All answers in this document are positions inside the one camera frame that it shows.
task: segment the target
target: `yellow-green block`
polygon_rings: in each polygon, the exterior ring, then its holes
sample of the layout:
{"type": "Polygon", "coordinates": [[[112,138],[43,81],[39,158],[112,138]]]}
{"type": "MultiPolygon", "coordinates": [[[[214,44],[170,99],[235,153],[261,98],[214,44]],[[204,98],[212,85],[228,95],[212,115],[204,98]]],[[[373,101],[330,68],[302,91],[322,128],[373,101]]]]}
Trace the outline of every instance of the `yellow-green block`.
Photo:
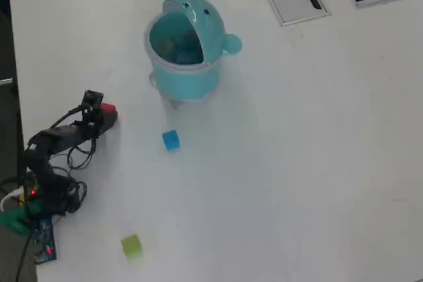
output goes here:
{"type": "Polygon", "coordinates": [[[128,259],[139,257],[142,255],[143,248],[136,234],[125,237],[121,240],[122,247],[124,248],[125,256],[128,259]]]}

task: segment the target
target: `blue cube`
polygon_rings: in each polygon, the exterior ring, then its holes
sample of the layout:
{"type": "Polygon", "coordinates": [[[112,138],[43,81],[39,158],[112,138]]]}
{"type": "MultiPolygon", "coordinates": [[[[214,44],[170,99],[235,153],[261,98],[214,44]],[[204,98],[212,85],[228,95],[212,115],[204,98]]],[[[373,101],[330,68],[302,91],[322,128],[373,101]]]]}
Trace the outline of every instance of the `blue cube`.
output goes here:
{"type": "Polygon", "coordinates": [[[176,130],[170,130],[163,134],[167,151],[176,151],[180,148],[179,137],[176,130]]]}

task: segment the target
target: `blue bin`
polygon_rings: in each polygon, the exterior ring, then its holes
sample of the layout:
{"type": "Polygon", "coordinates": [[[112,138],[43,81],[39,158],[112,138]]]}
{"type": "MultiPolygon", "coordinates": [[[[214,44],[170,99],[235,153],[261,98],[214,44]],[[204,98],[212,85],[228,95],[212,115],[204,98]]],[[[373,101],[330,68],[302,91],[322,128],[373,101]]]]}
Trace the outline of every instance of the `blue bin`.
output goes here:
{"type": "Polygon", "coordinates": [[[200,101],[218,86],[222,55],[238,53],[241,40],[226,34],[216,8],[206,0],[166,0],[145,32],[153,65],[150,80],[166,98],[200,101]]]}

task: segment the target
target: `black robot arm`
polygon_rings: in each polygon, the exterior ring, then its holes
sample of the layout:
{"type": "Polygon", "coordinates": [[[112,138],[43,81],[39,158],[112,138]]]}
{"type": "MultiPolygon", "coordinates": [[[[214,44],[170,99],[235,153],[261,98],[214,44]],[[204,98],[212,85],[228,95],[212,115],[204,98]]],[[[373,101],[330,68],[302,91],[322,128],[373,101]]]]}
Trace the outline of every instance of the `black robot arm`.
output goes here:
{"type": "MultiPolygon", "coordinates": [[[[28,142],[24,152],[24,163],[38,185],[37,199],[42,201],[44,215],[60,214],[76,211],[82,199],[79,194],[79,184],[70,175],[62,176],[54,172],[49,163],[50,157],[60,152],[79,149],[78,146],[88,140],[95,145],[96,139],[110,129],[118,118],[116,108],[102,103],[103,94],[85,91],[81,105],[69,111],[49,129],[37,133],[28,142]],[[82,112],[82,120],[70,125],[59,125],[64,119],[82,112]]],[[[28,201],[26,181],[23,179],[24,200],[28,201]]]]}

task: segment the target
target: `white table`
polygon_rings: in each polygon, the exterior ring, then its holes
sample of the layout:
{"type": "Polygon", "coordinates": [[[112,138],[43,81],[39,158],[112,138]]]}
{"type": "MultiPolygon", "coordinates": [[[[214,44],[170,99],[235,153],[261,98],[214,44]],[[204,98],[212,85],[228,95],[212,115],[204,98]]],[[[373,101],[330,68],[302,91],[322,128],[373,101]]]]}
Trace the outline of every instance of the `white table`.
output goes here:
{"type": "Polygon", "coordinates": [[[268,0],[210,1],[244,48],[211,100],[173,111],[143,47],[163,0],[11,0],[24,138],[86,88],[120,117],[39,281],[423,277],[423,0],[324,0],[332,16],[283,28],[268,0]]]}

